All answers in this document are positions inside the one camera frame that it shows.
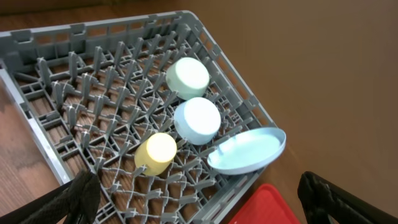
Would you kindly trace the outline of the yellow cup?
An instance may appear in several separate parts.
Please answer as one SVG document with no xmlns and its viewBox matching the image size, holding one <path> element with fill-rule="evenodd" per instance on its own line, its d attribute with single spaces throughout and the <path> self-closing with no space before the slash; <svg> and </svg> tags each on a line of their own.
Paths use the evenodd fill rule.
<svg viewBox="0 0 398 224">
<path fill-rule="evenodd" d="M 155 133 L 136 150 L 136 167 L 145 166 L 144 175 L 154 176 L 163 173 L 177 153 L 177 143 L 167 133 Z"/>
</svg>

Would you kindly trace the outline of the white bowl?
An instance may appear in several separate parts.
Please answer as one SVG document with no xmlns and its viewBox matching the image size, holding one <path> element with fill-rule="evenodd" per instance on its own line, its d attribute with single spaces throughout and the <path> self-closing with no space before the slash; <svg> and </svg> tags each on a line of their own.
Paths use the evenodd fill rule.
<svg viewBox="0 0 398 224">
<path fill-rule="evenodd" d="M 221 126 L 221 116 L 215 104 L 195 97 L 178 105 L 174 112 L 178 135 L 194 145 L 209 143 Z"/>
</svg>

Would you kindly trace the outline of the light blue plate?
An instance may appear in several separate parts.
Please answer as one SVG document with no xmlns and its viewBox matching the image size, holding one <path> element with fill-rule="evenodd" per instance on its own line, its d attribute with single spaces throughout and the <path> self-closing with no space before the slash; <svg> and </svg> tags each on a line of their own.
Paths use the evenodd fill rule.
<svg viewBox="0 0 398 224">
<path fill-rule="evenodd" d="M 215 147 L 207 163 L 224 175 L 246 174 L 268 166 L 284 151 L 286 133 L 274 127 L 239 133 Z"/>
</svg>

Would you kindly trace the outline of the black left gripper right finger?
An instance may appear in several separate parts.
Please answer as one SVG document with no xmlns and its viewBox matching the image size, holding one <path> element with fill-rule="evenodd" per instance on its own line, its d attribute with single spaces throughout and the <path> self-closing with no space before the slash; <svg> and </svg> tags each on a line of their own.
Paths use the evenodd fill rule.
<svg viewBox="0 0 398 224">
<path fill-rule="evenodd" d="M 297 194 L 308 224 L 395 222 L 394 216 L 310 171 L 301 175 Z"/>
</svg>

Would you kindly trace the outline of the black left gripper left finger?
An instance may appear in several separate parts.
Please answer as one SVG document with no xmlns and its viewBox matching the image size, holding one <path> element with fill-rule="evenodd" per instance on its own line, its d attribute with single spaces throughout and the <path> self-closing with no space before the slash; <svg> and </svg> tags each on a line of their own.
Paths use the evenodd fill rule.
<svg viewBox="0 0 398 224">
<path fill-rule="evenodd" d="M 1 223 L 93 223 L 100 204 L 101 184 L 81 170 L 66 184 L 1 217 Z"/>
</svg>

